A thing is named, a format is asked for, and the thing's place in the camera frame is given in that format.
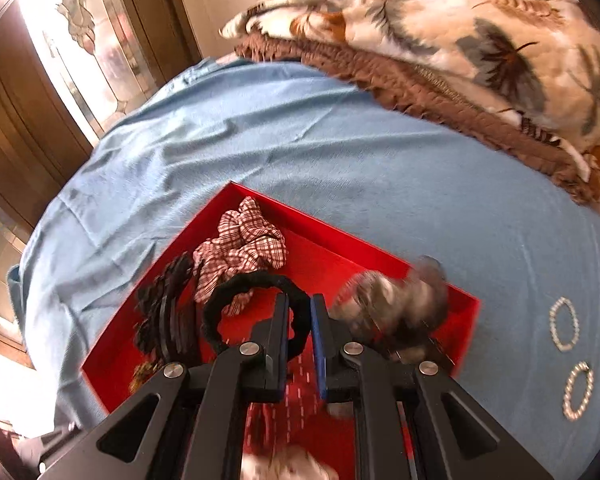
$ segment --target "fleece blanket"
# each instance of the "fleece blanket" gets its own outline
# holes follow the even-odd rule
[[[528,160],[541,145],[566,153],[573,177],[554,182],[577,202],[600,199],[600,33],[577,0],[262,0],[221,34],[256,31],[408,62],[531,137],[515,153],[528,165],[564,176]]]

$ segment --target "red tray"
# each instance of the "red tray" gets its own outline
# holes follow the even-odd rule
[[[322,293],[327,305],[331,304],[340,287],[361,270],[374,269],[392,278],[403,278],[410,269],[408,263],[392,254],[230,182],[200,210],[142,277],[82,364],[85,378],[107,411],[115,410],[129,396],[128,385],[134,367],[143,361],[142,354],[132,342],[134,325],[140,320],[134,309],[136,289],[151,282],[176,256],[193,250],[207,238],[218,236],[222,213],[238,209],[247,196],[256,199],[264,217],[285,235],[288,259],[280,273],[290,277],[308,294]],[[186,288],[180,301],[187,301],[191,292]],[[244,341],[256,321],[271,316],[275,293],[272,289],[257,290],[243,313],[224,318],[219,327],[223,338],[232,344]],[[448,318],[435,335],[456,363],[456,372],[471,341],[479,300],[449,285],[449,304]],[[211,355],[204,345],[202,353],[207,359]]]

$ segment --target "blue fabric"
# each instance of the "blue fabric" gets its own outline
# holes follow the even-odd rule
[[[48,206],[10,287],[31,358],[71,418],[104,416],[82,359],[228,180],[400,257],[439,259],[482,300],[459,383],[555,478],[584,471],[600,448],[600,218],[507,155],[296,63],[206,60],[185,71],[117,124]],[[580,319],[566,353],[548,328],[561,296]],[[558,327],[568,341],[565,312]],[[568,422],[562,394],[581,360],[595,388]]]

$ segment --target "silver screw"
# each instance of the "silver screw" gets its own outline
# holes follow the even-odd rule
[[[247,341],[240,345],[240,353],[242,355],[256,355],[260,351],[260,345],[253,341]]]
[[[348,355],[360,355],[364,349],[365,347],[363,347],[360,343],[356,343],[355,341],[347,343],[343,348],[344,353]]]
[[[438,365],[433,361],[423,361],[418,368],[424,375],[435,375],[438,373]]]
[[[175,379],[184,373],[184,366],[180,363],[169,363],[164,367],[163,373],[165,377]]]

